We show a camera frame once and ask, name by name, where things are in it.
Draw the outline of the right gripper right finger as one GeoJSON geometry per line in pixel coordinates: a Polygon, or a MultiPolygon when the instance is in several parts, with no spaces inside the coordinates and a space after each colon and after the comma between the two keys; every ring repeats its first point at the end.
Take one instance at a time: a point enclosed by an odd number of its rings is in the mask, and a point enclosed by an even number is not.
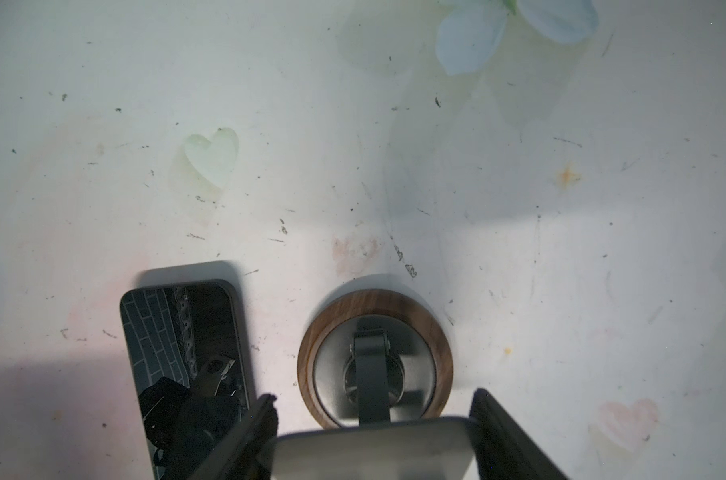
{"type": "Polygon", "coordinates": [[[477,426],[473,447],[481,479],[567,479],[488,390],[474,392],[469,418],[477,426]]]}

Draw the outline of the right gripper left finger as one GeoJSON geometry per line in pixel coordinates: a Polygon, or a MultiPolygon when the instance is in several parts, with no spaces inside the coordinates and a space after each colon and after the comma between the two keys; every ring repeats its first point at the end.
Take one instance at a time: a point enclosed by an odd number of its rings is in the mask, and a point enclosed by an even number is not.
{"type": "Polygon", "coordinates": [[[261,395],[239,422],[192,473],[190,479],[269,479],[262,449],[277,436],[277,397],[261,395]]]}

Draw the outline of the black phone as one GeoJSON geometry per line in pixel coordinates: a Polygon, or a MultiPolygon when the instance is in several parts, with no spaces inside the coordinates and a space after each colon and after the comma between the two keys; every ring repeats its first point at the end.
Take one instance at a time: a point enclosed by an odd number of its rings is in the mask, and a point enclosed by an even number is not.
{"type": "Polygon", "coordinates": [[[119,304],[157,479],[185,479],[254,399],[234,287],[207,280],[137,288],[119,304]]]}

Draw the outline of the wood-base grey phone stand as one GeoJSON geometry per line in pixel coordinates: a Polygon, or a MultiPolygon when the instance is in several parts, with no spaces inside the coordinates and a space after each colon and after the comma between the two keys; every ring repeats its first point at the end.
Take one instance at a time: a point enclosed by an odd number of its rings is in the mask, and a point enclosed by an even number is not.
{"type": "Polygon", "coordinates": [[[317,431],[259,456],[265,479],[477,479],[474,425],[441,418],[452,353],[434,316],[391,290],[345,294],[313,319],[298,386],[317,431]]]}

